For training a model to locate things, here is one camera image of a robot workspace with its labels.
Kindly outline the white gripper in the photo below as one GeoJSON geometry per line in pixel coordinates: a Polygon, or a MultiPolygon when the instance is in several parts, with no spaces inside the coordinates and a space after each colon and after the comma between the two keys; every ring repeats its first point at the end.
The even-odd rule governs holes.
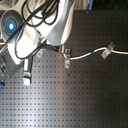
{"type": "MultiPolygon", "coordinates": [[[[16,34],[12,41],[8,44],[8,51],[15,63],[33,52],[39,43],[40,33],[32,27],[26,26],[20,35],[16,34]]],[[[23,84],[29,86],[31,84],[33,57],[30,56],[24,60],[23,67],[23,84]]],[[[3,57],[0,56],[0,89],[5,86],[6,65],[3,57]]]]}

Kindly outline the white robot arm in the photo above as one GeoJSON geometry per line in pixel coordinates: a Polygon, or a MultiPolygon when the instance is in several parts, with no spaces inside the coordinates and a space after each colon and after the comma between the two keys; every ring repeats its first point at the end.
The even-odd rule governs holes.
{"type": "Polygon", "coordinates": [[[33,56],[42,49],[59,51],[68,39],[75,0],[16,0],[0,18],[0,88],[7,76],[23,68],[31,84],[33,56]]]}

